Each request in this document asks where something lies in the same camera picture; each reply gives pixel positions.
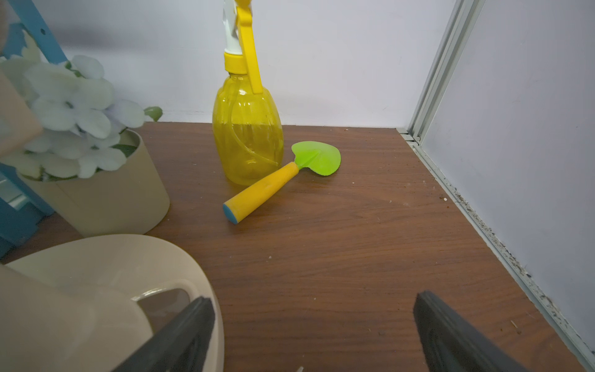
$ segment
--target artificial flower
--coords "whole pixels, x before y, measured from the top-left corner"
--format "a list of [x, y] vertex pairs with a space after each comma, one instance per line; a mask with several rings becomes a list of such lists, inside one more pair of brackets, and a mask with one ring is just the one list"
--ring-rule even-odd
[[99, 149], [105, 149], [120, 143], [120, 134], [116, 130], [113, 130], [112, 133], [110, 133], [105, 139], [95, 138], [88, 133], [86, 138], [91, 147], [95, 146]]
[[28, 32], [23, 30], [25, 37], [25, 46], [21, 50], [21, 56], [32, 62], [41, 62], [41, 52], [35, 40], [29, 35]]
[[103, 170], [118, 170], [126, 162], [126, 156], [114, 148], [92, 149], [79, 158], [79, 178], [89, 178], [95, 174], [97, 168]]
[[14, 151], [3, 158], [0, 162], [15, 167], [17, 171], [34, 179], [41, 177], [41, 163], [23, 150]]
[[0, 71], [8, 78], [18, 94], [27, 102], [37, 98], [31, 84], [24, 79], [23, 74], [36, 63], [25, 58], [11, 58], [0, 62]]
[[94, 58], [87, 57], [86, 55], [75, 55], [70, 62], [87, 79], [104, 78], [104, 67]]
[[42, 126], [67, 131], [75, 125], [97, 138], [106, 138], [111, 123], [101, 112], [114, 102], [114, 88], [104, 79], [85, 79], [58, 65], [39, 63], [24, 76], [39, 95], [31, 109]]
[[44, 129], [43, 133], [27, 142], [23, 147], [31, 152], [52, 152], [65, 159], [76, 160], [95, 146], [88, 138], [71, 132], [56, 132]]
[[145, 111], [136, 102], [119, 99], [105, 110], [105, 114], [120, 132], [128, 128], [138, 128], [145, 123]]
[[44, 152], [42, 154], [31, 154], [31, 157], [39, 161], [43, 170], [55, 177], [70, 178], [79, 173], [79, 162], [72, 159], [64, 159], [56, 154]]

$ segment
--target green leaf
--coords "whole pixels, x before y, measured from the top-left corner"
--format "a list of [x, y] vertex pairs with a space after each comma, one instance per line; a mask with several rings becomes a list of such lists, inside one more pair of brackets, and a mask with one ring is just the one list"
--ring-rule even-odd
[[124, 153], [124, 155], [126, 157], [129, 157], [130, 155], [132, 155], [136, 151], [136, 146], [133, 146], [133, 145], [123, 145], [121, 143], [118, 143], [117, 145], [112, 146], [112, 148], [120, 150], [121, 152]]
[[66, 61], [66, 64], [64, 65], [64, 67], [67, 68], [68, 70], [72, 71], [76, 77], [83, 76], [83, 74], [80, 73], [80, 71], [73, 68], [73, 64], [70, 61]]
[[35, 177], [28, 176], [28, 175], [26, 175], [26, 174], [20, 174], [20, 173], [19, 173], [19, 175], [20, 175], [22, 178], [26, 178], [27, 180], [31, 180], [31, 181], [41, 181], [41, 177], [39, 177], [39, 178], [35, 178]]
[[52, 176], [51, 174], [49, 174], [47, 172], [45, 174], [47, 175], [47, 178], [42, 176], [42, 179], [45, 182], [66, 181], [66, 180], [71, 180], [71, 179], [77, 178], [77, 176], [72, 176], [72, 177], [68, 177], [68, 178], [56, 177], [56, 176]]
[[145, 108], [145, 115], [150, 116], [153, 121], [158, 121], [163, 115], [163, 110], [159, 106], [151, 106]]

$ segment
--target wooden table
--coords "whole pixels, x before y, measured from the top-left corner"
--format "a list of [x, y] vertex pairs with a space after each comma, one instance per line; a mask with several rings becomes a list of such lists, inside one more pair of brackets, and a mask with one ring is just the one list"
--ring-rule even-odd
[[[337, 146], [338, 172], [302, 170], [234, 226], [208, 124], [140, 132], [171, 196], [148, 234], [185, 249], [223, 312], [226, 371], [427, 371], [412, 308], [429, 289], [534, 371], [582, 370], [395, 130], [284, 128]], [[4, 263], [80, 236], [58, 215]], [[519, 327], [517, 330], [512, 321]]]

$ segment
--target green trowel blade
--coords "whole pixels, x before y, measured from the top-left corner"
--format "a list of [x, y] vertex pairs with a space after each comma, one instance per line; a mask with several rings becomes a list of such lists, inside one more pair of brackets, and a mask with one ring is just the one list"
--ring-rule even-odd
[[341, 153], [327, 143], [304, 141], [292, 146], [296, 155], [295, 163], [302, 168], [310, 168], [321, 176], [330, 176], [341, 165]]

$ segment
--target yellow spray bottle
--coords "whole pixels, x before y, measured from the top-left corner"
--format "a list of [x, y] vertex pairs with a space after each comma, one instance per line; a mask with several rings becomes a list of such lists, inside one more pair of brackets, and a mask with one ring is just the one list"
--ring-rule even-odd
[[224, 0], [229, 77], [213, 108], [213, 133], [223, 170], [231, 181], [246, 186], [278, 170], [283, 160], [281, 120], [258, 70], [250, 1]]

